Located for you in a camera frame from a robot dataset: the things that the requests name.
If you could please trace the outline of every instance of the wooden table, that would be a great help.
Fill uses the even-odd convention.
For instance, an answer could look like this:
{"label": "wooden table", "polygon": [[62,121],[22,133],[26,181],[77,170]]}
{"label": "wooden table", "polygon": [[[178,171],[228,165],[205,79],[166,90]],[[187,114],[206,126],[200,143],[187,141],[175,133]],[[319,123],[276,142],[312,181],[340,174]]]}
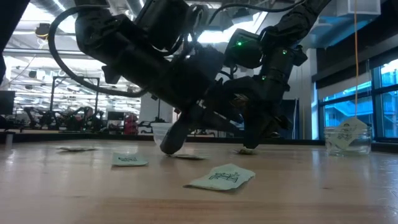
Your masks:
{"label": "wooden table", "polygon": [[[97,147],[70,154],[60,146]],[[0,223],[398,223],[398,156],[327,157],[322,147],[186,144],[206,161],[165,157],[153,142],[15,144],[0,152]],[[139,152],[147,167],[111,167],[112,152]],[[182,186],[233,163],[256,177],[235,192]]]}

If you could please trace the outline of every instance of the table surface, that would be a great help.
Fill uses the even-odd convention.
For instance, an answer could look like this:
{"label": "table surface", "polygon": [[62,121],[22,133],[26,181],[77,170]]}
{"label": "table surface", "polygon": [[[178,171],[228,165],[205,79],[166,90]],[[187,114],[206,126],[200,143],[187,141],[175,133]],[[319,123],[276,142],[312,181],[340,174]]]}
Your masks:
{"label": "table surface", "polygon": [[[59,152],[61,146],[97,151]],[[398,223],[398,156],[328,157],[323,147],[186,144],[164,156],[153,142],[59,141],[0,151],[0,223]],[[112,167],[113,152],[139,152],[145,167]],[[234,192],[182,186],[212,167],[256,173]]]}

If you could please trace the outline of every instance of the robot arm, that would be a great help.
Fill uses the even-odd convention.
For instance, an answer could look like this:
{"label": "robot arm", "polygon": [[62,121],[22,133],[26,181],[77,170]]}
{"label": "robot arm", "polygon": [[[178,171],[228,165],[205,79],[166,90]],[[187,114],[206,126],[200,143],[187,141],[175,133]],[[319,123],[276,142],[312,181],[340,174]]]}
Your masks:
{"label": "robot arm", "polygon": [[[267,130],[273,131],[276,124],[284,125],[275,108],[284,91],[289,89],[287,80],[293,65],[301,65],[307,59],[297,43],[308,34],[330,1],[302,1],[303,4],[293,8],[276,26],[266,28],[260,36],[237,30],[225,54],[197,42],[207,23],[205,6],[188,6],[183,0],[147,0],[134,22],[125,15],[112,16],[102,7],[80,6],[66,10],[53,22],[49,48],[65,73],[86,87],[129,97],[150,92],[178,108],[182,114],[160,146],[166,154],[179,150],[195,127],[240,132],[229,121],[241,123],[241,113],[245,121],[244,145],[254,148]],[[218,11],[227,7],[230,6],[225,5]],[[84,83],[66,67],[55,49],[54,36],[62,19],[77,12],[76,40],[80,50],[106,64],[103,71],[108,83],[117,83],[123,76],[141,86],[142,91],[120,93],[100,89]],[[250,44],[240,49],[235,47],[240,39],[247,39]],[[175,54],[171,61],[165,58],[181,46],[183,50],[179,55]],[[187,58],[193,49],[195,54]],[[216,82],[215,77],[223,65],[231,64],[247,68],[262,65],[262,69],[254,78],[244,77],[224,84],[222,80]]]}

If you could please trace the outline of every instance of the black frame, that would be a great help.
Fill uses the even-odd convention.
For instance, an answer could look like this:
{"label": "black frame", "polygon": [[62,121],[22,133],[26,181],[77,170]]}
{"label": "black frame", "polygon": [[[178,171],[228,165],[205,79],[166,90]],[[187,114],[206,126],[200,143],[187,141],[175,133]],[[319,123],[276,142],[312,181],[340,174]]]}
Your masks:
{"label": "black frame", "polygon": [[[58,86],[58,85],[55,84],[55,81],[56,81],[58,78],[67,79],[67,78],[70,78],[70,77],[61,77],[61,76],[54,76],[54,77],[52,77],[50,111],[52,111],[53,104],[54,104],[54,91],[55,91],[55,88]],[[83,79],[93,79],[93,80],[97,80],[97,87],[100,87],[100,78],[95,78],[95,77],[82,77],[82,78],[83,78]],[[94,109],[94,113],[97,112],[97,108],[98,108],[98,91],[96,91],[96,96],[95,96],[95,109]]]}
{"label": "black frame", "polygon": [[[376,67],[370,70],[371,72],[371,91],[358,93],[358,99],[370,97],[373,103],[373,139],[377,142],[398,142],[398,138],[387,138],[384,137],[383,127],[383,103],[382,95],[390,91],[398,91],[398,84],[382,87],[381,86],[381,67]],[[330,101],[318,101],[318,130],[320,133],[320,139],[324,139],[324,128],[325,128],[325,106],[341,103],[344,101],[354,100],[355,95],[345,96],[342,98],[330,100]]]}

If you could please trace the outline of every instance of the black cable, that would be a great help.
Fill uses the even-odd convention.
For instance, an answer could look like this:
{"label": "black cable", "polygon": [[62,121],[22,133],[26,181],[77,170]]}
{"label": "black cable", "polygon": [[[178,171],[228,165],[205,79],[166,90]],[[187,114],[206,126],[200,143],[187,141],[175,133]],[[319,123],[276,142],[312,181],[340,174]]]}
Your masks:
{"label": "black cable", "polygon": [[61,57],[59,56],[59,53],[57,51],[57,48],[55,46],[55,33],[57,31],[57,28],[59,24],[64,21],[67,17],[76,14],[78,12],[82,11],[93,11],[93,10],[98,10],[100,8],[104,8],[104,6],[77,6],[73,7],[70,9],[67,9],[66,11],[63,11],[55,20],[51,23],[50,30],[49,30],[49,50],[58,64],[58,66],[74,81],[77,83],[81,84],[84,87],[87,87],[89,89],[92,89],[94,91],[97,91],[99,93],[104,93],[107,95],[116,95],[116,96],[125,96],[125,97],[131,97],[131,98],[137,98],[137,97],[142,97],[148,92],[149,87],[147,86],[146,88],[143,88],[142,90],[135,92],[135,93],[128,93],[126,91],[118,91],[118,90],[109,90],[107,88],[102,88],[98,87],[96,85],[93,85],[89,82],[86,82],[82,77],[77,76],[73,71],[71,71],[67,65],[63,62]]}
{"label": "black cable", "polygon": [[234,79],[234,77],[231,74],[229,74],[228,72],[224,72],[224,71],[221,70],[218,73],[227,76],[230,80]]}
{"label": "black cable", "polygon": [[293,9],[295,6],[298,6],[299,4],[304,3],[305,1],[306,0],[301,0],[299,2],[296,2],[296,3],[292,4],[291,6],[287,6],[287,7],[282,8],[282,9],[269,9],[269,8],[265,8],[265,7],[252,6],[252,5],[249,5],[249,4],[240,4],[240,3],[226,4],[225,6],[221,6],[218,9],[216,9],[216,11],[210,17],[208,25],[210,25],[211,22],[213,22],[214,18],[217,16],[217,14],[219,12],[221,12],[222,10],[227,9],[229,7],[245,7],[245,8],[248,8],[248,9],[254,9],[254,10],[263,11],[263,12],[284,12],[284,11],[288,11],[288,10]]}

